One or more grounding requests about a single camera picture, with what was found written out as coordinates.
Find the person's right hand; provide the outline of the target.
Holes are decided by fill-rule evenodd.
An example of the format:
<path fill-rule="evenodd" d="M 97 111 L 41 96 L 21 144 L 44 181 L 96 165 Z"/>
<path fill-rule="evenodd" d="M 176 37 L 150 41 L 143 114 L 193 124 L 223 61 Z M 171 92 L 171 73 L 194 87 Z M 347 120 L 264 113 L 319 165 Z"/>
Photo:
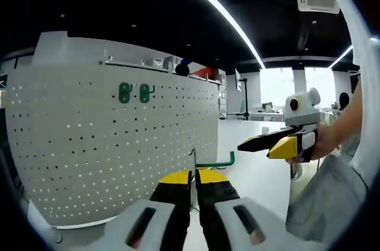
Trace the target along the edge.
<path fill-rule="evenodd" d="M 346 121 L 337 120 L 332 126 L 318 126 L 318 138 L 311 152 L 311 160 L 322 158 L 346 141 L 352 134 L 352 126 Z"/>

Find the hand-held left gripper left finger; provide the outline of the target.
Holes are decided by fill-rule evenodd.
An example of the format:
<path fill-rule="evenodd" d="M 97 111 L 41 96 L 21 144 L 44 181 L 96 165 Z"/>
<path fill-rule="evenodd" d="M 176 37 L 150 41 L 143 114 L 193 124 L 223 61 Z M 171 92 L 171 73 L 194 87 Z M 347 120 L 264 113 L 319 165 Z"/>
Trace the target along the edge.
<path fill-rule="evenodd" d="M 190 223 L 192 171 L 161 178 L 150 199 L 140 199 L 106 225 L 101 250 L 182 250 Z"/>

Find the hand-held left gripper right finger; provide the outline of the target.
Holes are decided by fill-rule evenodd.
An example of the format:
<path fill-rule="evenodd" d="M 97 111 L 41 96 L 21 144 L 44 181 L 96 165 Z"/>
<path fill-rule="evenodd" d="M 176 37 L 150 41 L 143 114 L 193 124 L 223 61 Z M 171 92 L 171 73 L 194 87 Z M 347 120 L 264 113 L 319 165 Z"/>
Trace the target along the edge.
<path fill-rule="evenodd" d="M 290 250 L 297 238 L 279 217 L 241 198 L 226 175 L 198 170 L 195 176 L 199 220 L 209 250 Z"/>

